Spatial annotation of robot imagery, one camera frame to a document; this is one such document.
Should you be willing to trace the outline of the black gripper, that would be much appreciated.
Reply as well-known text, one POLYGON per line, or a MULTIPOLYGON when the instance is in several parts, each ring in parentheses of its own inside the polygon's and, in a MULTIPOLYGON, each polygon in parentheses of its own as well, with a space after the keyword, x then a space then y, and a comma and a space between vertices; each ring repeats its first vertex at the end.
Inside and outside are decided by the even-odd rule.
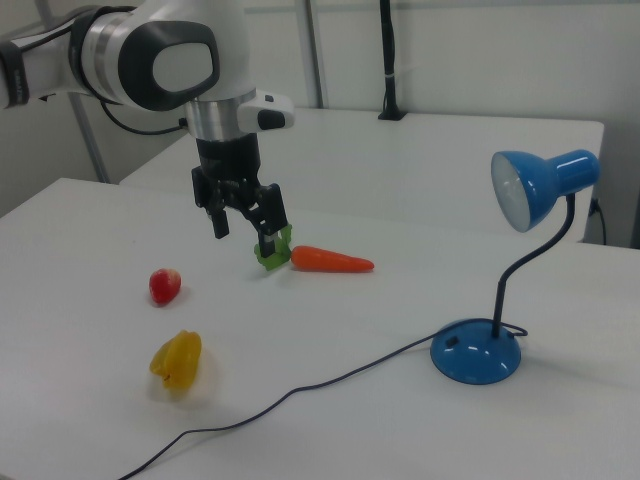
POLYGON ((192 171, 196 205, 207 207, 216 239, 229 235, 224 206, 246 209, 244 216, 258 235, 260 254, 274 254, 279 232, 288 224, 280 186, 264 186, 255 133, 226 141, 197 140, 200 167, 192 171))

